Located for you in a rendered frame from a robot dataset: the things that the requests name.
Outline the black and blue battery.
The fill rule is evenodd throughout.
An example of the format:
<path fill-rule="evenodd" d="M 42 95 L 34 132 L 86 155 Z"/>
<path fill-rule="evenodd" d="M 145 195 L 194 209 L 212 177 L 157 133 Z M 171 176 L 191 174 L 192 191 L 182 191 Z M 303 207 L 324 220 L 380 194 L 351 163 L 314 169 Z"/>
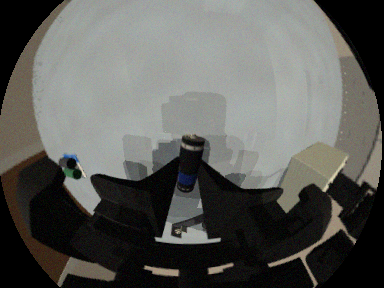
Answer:
<path fill-rule="evenodd" d="M 183 143 L 180 149 L 180 169 L 176 187 L 181 192 L 192 192 L 196 183 L 197 171 L 201 155 L 203 155 L 204 137 L 183 135 Z"/>

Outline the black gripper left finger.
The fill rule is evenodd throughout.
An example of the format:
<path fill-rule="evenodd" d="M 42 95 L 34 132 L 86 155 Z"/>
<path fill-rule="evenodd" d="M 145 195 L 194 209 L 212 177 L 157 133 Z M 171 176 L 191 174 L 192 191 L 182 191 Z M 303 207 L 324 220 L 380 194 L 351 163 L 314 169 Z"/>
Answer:
<path fill-rule="evenodd" d="M 175 193 L 179 169 L 180 157 L 177 156 L 159 171 L 139 181 L 119 179 L 100 173 L 89 177 L 101 199 L 147 213 L 155 237 L 161 239 L 172 204 L 172 196 Z"/>

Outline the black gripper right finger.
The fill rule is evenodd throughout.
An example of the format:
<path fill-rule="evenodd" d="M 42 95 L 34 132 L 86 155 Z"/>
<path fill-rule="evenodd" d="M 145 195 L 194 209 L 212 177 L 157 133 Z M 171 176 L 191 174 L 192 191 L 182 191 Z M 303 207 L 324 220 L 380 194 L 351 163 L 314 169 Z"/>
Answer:
<path fill-rule="evenodd" d="M 237 187 L 203 160 L 200 160 L 197 171 L 197 184 L 208 240 L 220 239 L 220 232 L 228 228 L 245 208 L 277 201 L 284 192 L 284 188 L 277 187 L 263 189 Z"/>

